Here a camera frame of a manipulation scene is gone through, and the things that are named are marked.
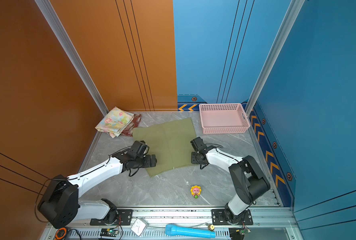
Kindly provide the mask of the olive green skirt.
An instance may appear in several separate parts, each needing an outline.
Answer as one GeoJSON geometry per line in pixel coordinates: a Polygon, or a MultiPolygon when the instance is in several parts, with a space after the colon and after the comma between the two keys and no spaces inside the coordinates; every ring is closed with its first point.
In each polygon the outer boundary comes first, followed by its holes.
{"type": "Polygon", "coordinates": [[[133,130],[134,140],[144,141],[150,147],[149,154],[156,156],[156,166],[147,169],[150,177],[191,166],[191,141],[196,137],[191,118],[133,130]]]}

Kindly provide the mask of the red plaid skirt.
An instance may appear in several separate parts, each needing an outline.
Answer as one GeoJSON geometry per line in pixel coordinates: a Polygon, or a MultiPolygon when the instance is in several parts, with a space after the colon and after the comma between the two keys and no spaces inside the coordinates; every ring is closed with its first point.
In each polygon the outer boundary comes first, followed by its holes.
{"type": "Polygon", "coordinates": [[[128,126],[126,126],[126,128],[122,131],[121,135],[126,137],[132,137],[133,130],[140,125],[141,120],[142,120],[142,115],[135,114],[133,120],[130,122],[128,126]]]}

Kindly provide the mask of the pink perforated plastic basket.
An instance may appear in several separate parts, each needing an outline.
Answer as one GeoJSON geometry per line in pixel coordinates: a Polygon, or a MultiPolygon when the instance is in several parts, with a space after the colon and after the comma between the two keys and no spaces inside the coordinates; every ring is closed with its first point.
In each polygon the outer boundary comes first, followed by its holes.
{"type": "Polygon", "coordinates": [[[200,104],[203,134],[243,134],[251,126],[242,104],[200,104]]]}

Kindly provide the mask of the floral pastel skirt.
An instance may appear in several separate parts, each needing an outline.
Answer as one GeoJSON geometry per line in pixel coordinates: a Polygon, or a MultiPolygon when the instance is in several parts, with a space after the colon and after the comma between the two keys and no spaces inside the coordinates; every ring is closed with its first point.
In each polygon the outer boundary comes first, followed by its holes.
{"type": "Polygon", "coordinates": [[[95,127],[98,132],[107,133],[111,138],[118,137],[133,121],[134,114],[113,108],[95,127]]]}

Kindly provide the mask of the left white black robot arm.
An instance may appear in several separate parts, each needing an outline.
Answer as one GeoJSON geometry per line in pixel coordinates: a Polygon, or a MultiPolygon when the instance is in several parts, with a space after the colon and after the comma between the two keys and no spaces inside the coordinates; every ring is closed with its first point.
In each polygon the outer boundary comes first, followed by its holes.
{"type": "Polygon", "coordinates": [[[82,200],[81,197],[113,176],[126,171],[153,168],[156,165],[155,155],[131,158],[126,154],[118,154],[81,173],[69,177],[58,175],[50,180],[37,204],[37,210],[57,229],[74,221],[87,219],[111,225],[119,215],[115,204],[108,199],[88,201],[82,200]]]}

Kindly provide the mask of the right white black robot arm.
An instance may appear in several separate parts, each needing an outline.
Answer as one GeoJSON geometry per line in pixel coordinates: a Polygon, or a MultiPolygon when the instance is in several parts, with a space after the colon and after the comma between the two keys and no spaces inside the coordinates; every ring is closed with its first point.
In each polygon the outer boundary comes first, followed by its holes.
{"type": "Polygon", "coordinates": [[[194,151],[191,163],[200,170],[214,165],[230,173],[236,195],[225,205],[222,222],[230,225],[245,224],[248,208],[271,189],[266,175],[252,156],[237,157],[221,151],[217,146],[205,144],[200,137],[191,141],[194,151]]]}

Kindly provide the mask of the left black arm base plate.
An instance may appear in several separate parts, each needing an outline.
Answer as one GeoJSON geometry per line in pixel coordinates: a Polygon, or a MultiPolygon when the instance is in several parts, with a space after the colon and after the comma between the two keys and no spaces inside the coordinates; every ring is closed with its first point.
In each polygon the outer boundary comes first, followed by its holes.
{"type": "Polygon", "coordinates": [[[105,218],[103,220],[91,219],[91,226],[130,226],[133,217],[132,209],[119,209],[116,210],[114,217],[105,218]]]}

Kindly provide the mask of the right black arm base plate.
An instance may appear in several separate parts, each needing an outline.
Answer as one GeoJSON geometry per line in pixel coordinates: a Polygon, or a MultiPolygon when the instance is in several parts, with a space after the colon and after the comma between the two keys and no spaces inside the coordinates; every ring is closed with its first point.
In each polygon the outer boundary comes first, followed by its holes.
{"type": "Polygon", "coordinates": [[[234,215],[230,210],[212,209],[212,222],[215,226],[222,225],[245,225],[252,226],[253,218],[250,210],[245,210],[239,215],[234,215]]]}

